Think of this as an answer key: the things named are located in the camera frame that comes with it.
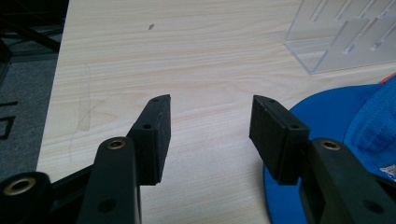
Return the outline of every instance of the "light wood surface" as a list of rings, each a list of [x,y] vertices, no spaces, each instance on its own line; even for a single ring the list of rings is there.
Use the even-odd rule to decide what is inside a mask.
[[[70,0],[37,171],[55,181],[92,164],[102,141],[127,134],[150,98],[170,94],[171,145],[163,182],[142,187],[143,223],[268,223],[248,138],[253,94],[290,108],[396,70],[308,75],[284,46],[300,4]]]

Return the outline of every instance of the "clear acrylic stand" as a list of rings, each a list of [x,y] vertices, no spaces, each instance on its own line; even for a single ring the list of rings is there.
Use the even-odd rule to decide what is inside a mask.
[[[310,74],[396,62],[396,0],[304,0],[286,46]]]

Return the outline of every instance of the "black mechanical part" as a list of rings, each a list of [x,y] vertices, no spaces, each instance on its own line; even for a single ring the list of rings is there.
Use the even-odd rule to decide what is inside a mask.
[[[278,184],[297,183],[298,157],[308,144],[308,135],[309,128],[279,102],[253,96],[249,137]]]
[[[39,172],[10,177],[0,186],[0,223],[141,223],[140,179],[161,180],[170,125],[170,96],[159,96],[134,125],[143,130],[103,142],[93,165],[53,184]],[[139,167],[145,160],[155,162]]]
[[[161,182],[171,139],[170,96],[151,99],[127,136],[134,139],[140,185]]]
[[[295,185],[296,177],[302,179],[307,221],[395,223],[395,184],[369,174],[342,143],[309,141],[309,131],[301,124],[276,101],[254,96],[250,138],[278,184]]]

